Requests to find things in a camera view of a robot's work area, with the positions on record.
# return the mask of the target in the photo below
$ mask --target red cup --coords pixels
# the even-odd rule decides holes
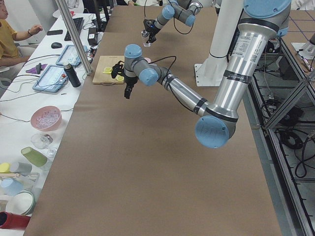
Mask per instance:
[[[31,217],[11,212],[0,212],[0,229],[24,230]]]

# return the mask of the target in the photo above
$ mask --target pink bowl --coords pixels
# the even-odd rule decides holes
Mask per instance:
[[[55,106],[46,106],[37,110],[31,117],[31,125],[40,131],[56,130],[62,121],[61,111]]]

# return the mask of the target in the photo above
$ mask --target white wall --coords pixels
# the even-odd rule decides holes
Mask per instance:
[[[18,42],[21,45],[40,43],[54,24],[53,13],[58,9],[55,0],[6,0],[5,5],[9,12],[7,21],[16,31],[26,31],[35,24],[43,26],[43,32]]]

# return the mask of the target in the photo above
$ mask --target yellow shirt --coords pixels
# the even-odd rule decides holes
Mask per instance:
[[[8,24],[6,20],[0,20],[0,59],[4,58],[18,58],[18,48],[15,46],[13,36],[17,33]]]

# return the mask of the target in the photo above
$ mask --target gray cup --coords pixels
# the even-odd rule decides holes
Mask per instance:
[[[32,171],[32,165],[24,162],[14,162],[10,166],[10,171],[19,173],[23,176],[28,176]]]

